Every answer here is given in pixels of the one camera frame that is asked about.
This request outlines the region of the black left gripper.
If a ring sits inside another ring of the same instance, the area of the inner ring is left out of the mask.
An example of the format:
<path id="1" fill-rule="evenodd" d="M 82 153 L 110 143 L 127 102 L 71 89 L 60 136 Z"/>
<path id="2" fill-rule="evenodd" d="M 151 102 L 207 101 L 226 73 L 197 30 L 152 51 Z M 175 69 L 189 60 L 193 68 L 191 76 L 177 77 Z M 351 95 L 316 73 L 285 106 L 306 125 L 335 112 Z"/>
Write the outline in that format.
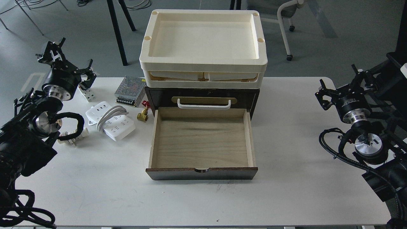
<path id="1" fill-rule="evenodd" d="M 42 85 L 42 90 L 48 95 L 50 91 L 56 91 L 62 96 L 62 101 L 71 100 L 78 86 L 82 90 L 89 89 L 97 77 L 91 69 L 93 59 L 90 59 L 88 67 L 83 69 L 78 69 L 74 64 L 67 61 L 61 49 L 65 40 L 66 38 L 63 37 L 58 44 L 49 41 L 44 53 L 36 54 L 39 63 L 48 64 L 51 67 Z M 81 81 L 83 74 L 87 76 L 87 79 Z"/>

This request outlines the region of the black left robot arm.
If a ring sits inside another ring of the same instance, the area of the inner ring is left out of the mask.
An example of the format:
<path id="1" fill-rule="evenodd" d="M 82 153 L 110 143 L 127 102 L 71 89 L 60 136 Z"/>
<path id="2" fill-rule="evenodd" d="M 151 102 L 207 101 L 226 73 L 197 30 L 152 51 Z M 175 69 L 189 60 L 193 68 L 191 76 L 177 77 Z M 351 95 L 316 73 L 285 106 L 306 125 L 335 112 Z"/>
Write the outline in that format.
<path id="1" fill-rule="evenodd" d="M 35 208 L 31 190 L 16 189 L 19 176 L 28 177 L 57 155 L 53 145 L 80 136 L 84 118 L 77 113 L 61 113 L 63 101 L 71 100 L 77 88 L 89 89 L 96 74 L 90 67 L 79 69 L 62 52 L 65 42 L 49 41 L 38 62 L 51 67 L 41 90 L 31 89 L 14 100 L 14 117 L 1 127 L 0 186 L 1 226 L 23 221 L 55 229 L 55 216 Z"/>

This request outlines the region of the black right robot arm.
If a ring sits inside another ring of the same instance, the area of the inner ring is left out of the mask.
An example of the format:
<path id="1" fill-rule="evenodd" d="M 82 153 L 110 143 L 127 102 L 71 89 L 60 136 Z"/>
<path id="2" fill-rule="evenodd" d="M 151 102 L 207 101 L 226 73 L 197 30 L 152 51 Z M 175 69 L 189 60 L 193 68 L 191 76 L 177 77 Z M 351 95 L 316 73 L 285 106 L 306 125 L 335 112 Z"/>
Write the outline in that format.
<path id="1" fill-rule="evenodd" d="M 362 175 L 383 201 L 394 199 L 396 216 L 387 229 L 406 228 L 406 142 L 396 129 L 406 131 L 406 54 L 396 51 L 377 66 L 361 71 L 354 65 L 351 83 L 329 89 L 323 80 L 315 96 L 324 110 L 334 106 L 348 131 L 323 130 L 320 145 Z"/>

